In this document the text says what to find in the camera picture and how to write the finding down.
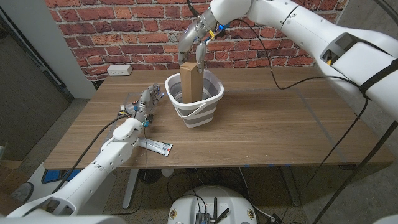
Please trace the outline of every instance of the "table top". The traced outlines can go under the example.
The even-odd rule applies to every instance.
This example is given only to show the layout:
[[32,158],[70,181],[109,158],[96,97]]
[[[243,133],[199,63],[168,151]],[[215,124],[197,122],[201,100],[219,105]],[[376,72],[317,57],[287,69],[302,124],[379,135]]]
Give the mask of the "table top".
[[[173,144],[168,157],[148,151],[148,168],[294,166],[321,163],[356,115],[326,79],[278,90],[268,68],[211,69],[225,92],[213,121],[188,128],[165,97],[157,105],[146,137]],[[98,131],[116,117],[120,105],[138,100],[142,90],[178,70],[133,71],[128,77],[108,77],[44,163],[47,169],[69,169]],[[280,86],[319,75],[315,68],[275,68]],[[108,128],[93,144],[78,168],[98,154]],[[358,164],[377,137],[361,120],[326,164]],[[371,162],[392,162],[383,147]],[[146,166],[145,149],[136,147],[120,168]]]

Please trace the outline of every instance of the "wall outlet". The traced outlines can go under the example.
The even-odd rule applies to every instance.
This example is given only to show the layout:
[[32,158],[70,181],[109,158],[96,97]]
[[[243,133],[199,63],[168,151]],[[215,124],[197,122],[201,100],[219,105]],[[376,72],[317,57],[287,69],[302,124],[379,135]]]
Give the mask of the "wall outlet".
[[130,75],[132,72],[131,65],[111,65],[107,69],[109,75]]

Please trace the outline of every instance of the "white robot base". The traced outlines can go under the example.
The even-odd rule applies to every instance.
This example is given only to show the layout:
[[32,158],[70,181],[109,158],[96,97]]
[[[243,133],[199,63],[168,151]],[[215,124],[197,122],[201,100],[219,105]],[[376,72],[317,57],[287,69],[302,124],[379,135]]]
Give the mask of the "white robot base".
[[206,211],[203,201],[196,198],[194,191],[190,190],[173,203],[169,212],[168,224],[257,223],[252,205],[237,192],[216,185],[200,186],[194,190],[206,204]]

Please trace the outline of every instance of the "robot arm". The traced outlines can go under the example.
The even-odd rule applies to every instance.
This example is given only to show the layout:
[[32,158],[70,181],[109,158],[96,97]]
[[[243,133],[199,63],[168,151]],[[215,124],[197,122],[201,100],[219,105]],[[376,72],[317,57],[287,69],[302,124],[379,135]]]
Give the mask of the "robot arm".
[[[358,86],[386,67],[394,67],[392,62],[398,58],[398,41],[392,37],[334,25],[289,0],[213,0],[200,20],[185,31],[178,45],[178,61],[183,63],[191,45],[201,44],[201,38],[218,24],[226,25],[244,14],[253,22],[281,30],[315,59],[325,75],[347,78]],[[208,17],[211,26],[197,29]],[[197,50],[198,67],[201,64],[204,68],[204,55],[205,50],[204,53],[202,48],[200,52]],[[353,95],[360,93],[358,88],[343,80],[330,80]],[[397,82],[398,72],[393,71],[362,90],[362,94],[395,120],[398,120],[398,99],[394,97],[398,95]]]
[[115,168],[126,162],[139,144],[138,135],[147,126],[148,114],[163,94],[160,85],[151,85],[142,92],[139,101],[125,106],[128,119],[113,132],[113,137],[103,144],[100,154],[59,191],[29,202],[7,217],[25,217],[36,210],[51,215],[77,215],[105,178]]

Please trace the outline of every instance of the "white bucket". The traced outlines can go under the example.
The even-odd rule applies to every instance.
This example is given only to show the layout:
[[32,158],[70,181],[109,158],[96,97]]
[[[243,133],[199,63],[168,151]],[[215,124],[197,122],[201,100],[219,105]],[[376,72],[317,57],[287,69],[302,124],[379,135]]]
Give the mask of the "white bucket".
[[203,72],[203,96],[201,101],[182,103],[181,77],[177,73],[166,79],[167,95],[177,114],[184,120],[188,128],[209,123],[216,111],[217,101],[224,95],[221,81],[209,70]]

